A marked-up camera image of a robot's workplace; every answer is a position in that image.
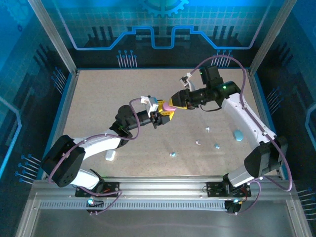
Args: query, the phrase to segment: speckled work surface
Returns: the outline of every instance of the speckled work surface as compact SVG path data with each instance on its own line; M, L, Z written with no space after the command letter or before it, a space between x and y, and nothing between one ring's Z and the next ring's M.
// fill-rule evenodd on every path
M81 71L70 107L64 134L85 137L106 131L115 121L121 105L141 95L168 100L182 89L180 77L188 69L100 70ZM222 69L224 81L242 83L240 69ZM198 72L192 76L196 88L203 87ZM258 114L250 84L244 95ZM214 109L215 102L205 109ZM136 105L136 111L144 110ZM156 130L151 124L142 127L138 140L117 149L114 161L105 160L105 152L83 162L82 168L92 168L102 176L151 175L224 175L243 164L251 152L247 139L237 142L233 131L237 127L224 111L206 113L177 109L173 120Z

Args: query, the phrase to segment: enclosure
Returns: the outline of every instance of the enclosure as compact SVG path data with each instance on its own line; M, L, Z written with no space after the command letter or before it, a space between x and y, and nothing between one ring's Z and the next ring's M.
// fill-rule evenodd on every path
M3 0L0 12L1 236L314 236L315 1ZM113 161L103 151L82 163L120 183L113 210L91 217L72 185L47 182L40 162L60 136L106 132L120 106L140 96L168 101L183 89L180 78L218 55L230 58L202 66L241 88L241 62L249 107L287 139L291 173L283 164L268 175L284 186L293 177L291 192L263 179L246 214L208 209L222 200L209 199L205 183L253 148L234 138L243 131L235 117L201 108L142 126ZM196 89L205 87L201 76L190 78ZM250 188L245 209L259 195Z

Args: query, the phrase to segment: blue rounded object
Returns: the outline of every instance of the blue rounded object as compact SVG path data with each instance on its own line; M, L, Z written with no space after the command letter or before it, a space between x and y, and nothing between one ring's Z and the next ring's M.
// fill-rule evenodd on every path
M242 141L243 140L243 133L240 130L234 131L234 138L238 142Z

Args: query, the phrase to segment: small blue object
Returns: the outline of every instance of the small blue object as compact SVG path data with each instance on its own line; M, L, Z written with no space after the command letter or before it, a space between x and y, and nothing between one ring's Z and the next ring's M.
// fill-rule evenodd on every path
M238 142L242 141L243 140L243 133L240 130L234 131L234 138Z
M89 205L93 205L93 199L89 199L89 200L88 200L88 204L89 204Z

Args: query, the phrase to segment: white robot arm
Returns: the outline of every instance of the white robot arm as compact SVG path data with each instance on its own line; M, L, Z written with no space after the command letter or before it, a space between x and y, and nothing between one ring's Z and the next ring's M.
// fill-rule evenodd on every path
M253 150L253 152L246 157L244 164L223 177L225 191L229 194L248 181L280 167L281 158L275 147L266 137L266 134L274 138L274 141L284 152L287 149L287 143L285 139L278 138L261 122L245 99L243 100L244 106L242 106L240 101L240 89L235 83L232 81L223 83L216 67L201 70L202 80L203 83L206 84L206 88L193 91L191 88L181 90L174 94L168 102L157 101L155 97L150 96L141 97L141 102L145 104L146 110L137 113L136 116L141 126L152 123L156 128L159 125L169 122L176 108L191 110L198 108L199 105L205 105L207 102L216 101L241 128ZM246 113L245 107L247 107L248 112L250 112L265 129L265 132L261 132L258 125L251 119L249 114ZM96 153L116 149L127 143L127 141L117 137L107 137L106 134L131 137L129 131L136 127L135 114L133 114L129 106L122 106L118 110L116 122L104 133L105 136L89 140L73 150L70 156L61 163L56 173L52 176L52 179L59 187L74 184L88 189L94 189L98 186L101 178L95 172L91 173L80 169L82 162ZM61 156L66 153L69 148L85 139L86 138L71 139L67 135L60 137L43 159L41 164L43 170L47 174L50 174L57 162L61 159Z

